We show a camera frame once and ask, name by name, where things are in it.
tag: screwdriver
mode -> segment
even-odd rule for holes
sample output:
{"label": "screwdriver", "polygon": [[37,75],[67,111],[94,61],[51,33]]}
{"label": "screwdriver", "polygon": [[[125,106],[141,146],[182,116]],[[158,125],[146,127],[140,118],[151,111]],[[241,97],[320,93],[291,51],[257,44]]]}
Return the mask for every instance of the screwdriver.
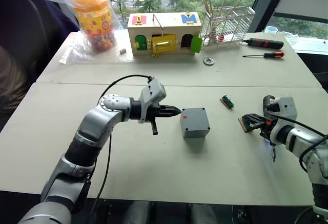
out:
{"label": "screwdriver", "polygon": [[249,46],[263,47],[263,48],[272,48],[272,49],[281,49],[283,47],[282,41],[260,39],[260,38],[250,38],[243,40],[243,42],[248,43]]}
{"label": "screwdriver", "polygon": [[282,58],[284,56],[284,53],[281,51],[276,51],[276,52],[265,53],[263,55],[247,55],[242,57],[249,57],[249,56],[263,56],[264,58]]}

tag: dish rack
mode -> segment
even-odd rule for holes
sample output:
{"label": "dish rack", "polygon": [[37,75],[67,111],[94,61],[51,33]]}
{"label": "dish rack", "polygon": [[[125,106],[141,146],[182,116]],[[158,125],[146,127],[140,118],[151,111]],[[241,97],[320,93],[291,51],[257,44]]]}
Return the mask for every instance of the dish rack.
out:
{"label": "dish rack", "polygon": [[249,6],[226,6],[222,10],[214,9],[211,14],[205,13],[200,32],[203,46],[216,45],[217,48],[242,41],[255,15]]}

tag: table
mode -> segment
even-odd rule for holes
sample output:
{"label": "table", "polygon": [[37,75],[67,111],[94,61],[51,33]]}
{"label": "table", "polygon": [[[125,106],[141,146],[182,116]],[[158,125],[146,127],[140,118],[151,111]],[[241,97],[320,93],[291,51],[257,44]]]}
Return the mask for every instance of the table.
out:
{"label": "table", "polygon": [[[49,62],[39,83],[110,84],[129,74],[156,76],[165,86],[241,86],[241,87],[321,87],[313,74],[298,57],[282,35],[248,33],[250,37],[284,41],[284,59],[242,57],[263,54],[272,49],[249,47],[204,48],[195,55],[132,56],[127,30],[115,33],[118,46],[113,52],[102,53],[94,58],[94,64],[59,63],[66,49],[74,42],[77,33],[71,33]],[[116,56],[120,49],[127,53]],[[202,60],[209,56],[215,65],[206,66]],[[143,80],[131,78],[125,85],[140,85]]]}
{"label": "table", "polygon": [[[35,83],[0,133],[0,189],[40,193],[59,157],[66,151],[83,116],[97,103],[105,85]],[[143,86],[111,89],[138,98]],[[230,205],[311,205],[312,188],[298,159],[271,148],[259,131],[245,134],[237,120],[262,114],[265,95],[293,96],[298,120],[328,131],[328,99],[321,88],[173,87],[161,103],[180,108],[205,107],[211,131],[201,141],[182,138],[179,116],[150,124],[131,120],[114,128],[109,176],[103,198]],[[227,93],[228,110],[218,100]],[[108,144],[98,158],[89,197],[103,180]]]}

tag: orange lid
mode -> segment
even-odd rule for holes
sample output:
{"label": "orange lid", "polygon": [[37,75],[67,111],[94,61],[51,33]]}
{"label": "orange lid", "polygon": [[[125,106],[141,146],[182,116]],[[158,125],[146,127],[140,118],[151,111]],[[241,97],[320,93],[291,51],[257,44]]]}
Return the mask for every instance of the orange lid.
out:
{"label": "orange lid", "polygon": [[80,7],[74,7],[75,11],[92,12],[108,6],[107,0],[74,0]]}

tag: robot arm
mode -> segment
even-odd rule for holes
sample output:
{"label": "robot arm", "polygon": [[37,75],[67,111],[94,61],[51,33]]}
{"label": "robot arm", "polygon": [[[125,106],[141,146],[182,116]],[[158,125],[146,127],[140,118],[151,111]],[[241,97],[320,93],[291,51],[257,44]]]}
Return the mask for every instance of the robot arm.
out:
{"label": "robot arm", "polygon": [[90,174],[114,126],[129,119],[150,122],[158,134],[155,117],[180,113],[173,106],[161,106],[166,97],[164,86],[152,79],[141,92],[139,100],[107,94],[89,111],[77,129],[68,150],[61,156],[41,194],[41,203],[34,206],[19,223],[68,224],[71,213],[81,209],[90,187]]}
{"label": "robot arm", "polygon": [[[314,143],[323,140],[323,136],[303,127],[294,127],[294,124],[282,118],[295,120],[297,112],[294,100],[291,97],[274,98],[266,96],[263,99],[264,117],[257,114],[247,114],[242,117],[249,131],[260,128],[260,135],[269,139],[273,144],[284,144],[286,149],[298,158]],[[313,188],[313,211],[318,221],[328,222],[328,142],[325,139],[321,144],[310,150],[303,157],[307,174]]]}

